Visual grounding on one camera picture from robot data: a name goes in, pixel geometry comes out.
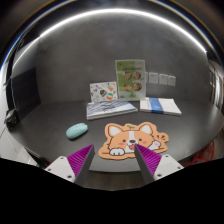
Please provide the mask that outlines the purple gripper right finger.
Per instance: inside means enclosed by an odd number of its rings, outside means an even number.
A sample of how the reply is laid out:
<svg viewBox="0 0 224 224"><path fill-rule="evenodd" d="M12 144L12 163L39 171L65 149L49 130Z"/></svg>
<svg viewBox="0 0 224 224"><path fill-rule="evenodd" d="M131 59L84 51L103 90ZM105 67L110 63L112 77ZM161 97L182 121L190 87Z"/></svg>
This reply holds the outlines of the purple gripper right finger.
<svg viewBox="0 0 224 224"><path fill-rule="evenodd" d="M183 166L169 154L160 155L139 144L135 145L134 154L145 184L183 169Z"/></svg>

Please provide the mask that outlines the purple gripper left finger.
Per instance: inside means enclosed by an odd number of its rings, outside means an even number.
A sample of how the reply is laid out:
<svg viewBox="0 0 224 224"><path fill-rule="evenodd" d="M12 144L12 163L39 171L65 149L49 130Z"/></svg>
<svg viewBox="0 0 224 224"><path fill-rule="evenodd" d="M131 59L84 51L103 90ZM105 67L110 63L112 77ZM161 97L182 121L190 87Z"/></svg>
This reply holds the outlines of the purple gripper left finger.
<svg viewBox="0 0 224 224"><path fill-rule="evenodd" d="M89 145L68 157L59 156L46 168L46 171L83 186L94 155L94 146Z"/></svg>

